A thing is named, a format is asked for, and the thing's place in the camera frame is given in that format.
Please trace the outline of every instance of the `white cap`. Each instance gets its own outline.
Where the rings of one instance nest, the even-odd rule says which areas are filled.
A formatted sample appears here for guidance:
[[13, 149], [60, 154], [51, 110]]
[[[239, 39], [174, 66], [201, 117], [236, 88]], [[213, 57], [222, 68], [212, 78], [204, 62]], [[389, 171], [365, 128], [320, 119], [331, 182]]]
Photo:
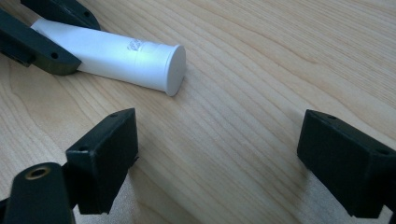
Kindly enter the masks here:
[[142, 78], [142, 86], [165, 91], [173, 96], [186, 71], [186, 50], [180, 45], [157, 45], [150, 53], [145, 53], [142, 49], [136, 56], [134, 69]]
[[177, 93], [186, 70], [183, 46], [167, 46], [39, 19], [32, 28], [81, 60], [79, 71]]

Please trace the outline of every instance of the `wooden table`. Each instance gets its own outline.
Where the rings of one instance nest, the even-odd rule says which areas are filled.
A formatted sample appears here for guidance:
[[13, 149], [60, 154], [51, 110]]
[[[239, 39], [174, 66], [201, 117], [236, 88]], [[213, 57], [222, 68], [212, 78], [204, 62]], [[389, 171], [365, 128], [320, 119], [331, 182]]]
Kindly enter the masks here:
[[[396, 148], [392, 0], [81, 0], [104, 31], [182, 44], [175, 97], [77, 73], [57, 77], [0, 55], [0, 197], [13, 177], [134, 107], [140, 159], [110, 215], [77, 223], [387, 223], [350, 217], [298, 160], [306, 109]], [[17, 0], [0, 6], [27, 24]]]

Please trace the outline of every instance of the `light wooden surface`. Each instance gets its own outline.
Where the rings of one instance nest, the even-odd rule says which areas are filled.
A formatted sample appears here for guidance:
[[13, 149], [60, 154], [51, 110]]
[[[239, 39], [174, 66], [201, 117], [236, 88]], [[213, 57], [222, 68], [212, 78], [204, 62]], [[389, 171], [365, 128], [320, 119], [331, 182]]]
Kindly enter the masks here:
[[[387, 223], [350, 217], [296, 156], [306, 109], [396, 148], [393, 0], [79, 1], [103, 30], [187, 50], [175, 97], [0, 55], [0, 197], [24, 168], [134, 107], [140, 159], [110, 215], [78, 223]], [[27, 24], [17, 0], [0, 7]]]

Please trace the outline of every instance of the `white cylindrical container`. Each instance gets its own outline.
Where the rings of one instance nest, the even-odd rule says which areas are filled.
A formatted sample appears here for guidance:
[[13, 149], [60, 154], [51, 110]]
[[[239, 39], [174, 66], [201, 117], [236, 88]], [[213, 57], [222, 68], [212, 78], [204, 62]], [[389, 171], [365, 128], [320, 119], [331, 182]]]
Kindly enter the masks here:
[[32, 29], [79, 58], [79, 71], [131, 82], [169, 96], [186, 70], [186, 50], [122, 35], [39, 19]]

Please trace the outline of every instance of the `black plastic part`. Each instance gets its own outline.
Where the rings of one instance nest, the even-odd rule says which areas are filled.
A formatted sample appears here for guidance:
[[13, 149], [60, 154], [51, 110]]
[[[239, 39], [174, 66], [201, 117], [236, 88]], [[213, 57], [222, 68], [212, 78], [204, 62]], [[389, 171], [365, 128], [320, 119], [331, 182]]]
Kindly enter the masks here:
[[32, 166], [14, 178], [5, 224], [73, 223], [62, 167], [53, 162]]
[[4, 216], [6, 215], [8, 199], [0, 201], [0, 224], [3, 224]]
[[396, 224], [396, 214], [393, 213], [392, 217], [390, 218], [389, 224]]
[[71, 205], [81, 214], [108, 213], [137, 155], [134, 109], [107, 116], [66, 151]]
[[81, 61], [48, 38], [0, 9], [0, 52], [29, 66], [34, 64], [54, 75], [77, 71]]
[[47, 20], [100, 30], [97, 19], [76, 0], [21, 0], [21, 3]]
[[297, 153], [351, 216], [377, 218], [384, 204], [395, 211], [391, 148], [334, 116], [307, 110]]

